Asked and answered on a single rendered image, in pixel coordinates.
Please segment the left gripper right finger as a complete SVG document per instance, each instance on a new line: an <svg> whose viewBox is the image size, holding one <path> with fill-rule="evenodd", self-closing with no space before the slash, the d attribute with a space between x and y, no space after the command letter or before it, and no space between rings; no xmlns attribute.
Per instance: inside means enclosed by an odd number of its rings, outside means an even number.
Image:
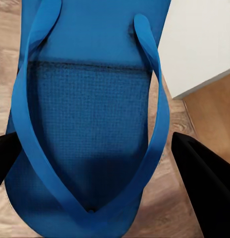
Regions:
<svg viewBox="0 0 230 238"><path fill-rule="evenodd" d="M171 150L204 238L230 238L230 164L179 132Z"/></svg>

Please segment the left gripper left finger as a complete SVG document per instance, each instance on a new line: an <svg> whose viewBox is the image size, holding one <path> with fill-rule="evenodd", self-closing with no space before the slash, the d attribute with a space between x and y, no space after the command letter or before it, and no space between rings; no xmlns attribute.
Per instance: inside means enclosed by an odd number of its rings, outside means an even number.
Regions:
<svg viewBox="0 0 230 238"><path fill-rule="evenodd" d="M22 150L15 132L0 136L0 185Z"/></svg>

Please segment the sandal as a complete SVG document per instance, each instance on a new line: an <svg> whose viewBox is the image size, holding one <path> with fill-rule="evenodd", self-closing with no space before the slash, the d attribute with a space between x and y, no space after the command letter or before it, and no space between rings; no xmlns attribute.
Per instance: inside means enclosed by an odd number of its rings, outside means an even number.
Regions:
<svg viewBox="0 0 230 238"><path fill-rule="evenodd" d="M122 238L170 125L158 52L172 0L22 0L4 184L44 238ZM148 143L153 70L159 82Z"/></svg>

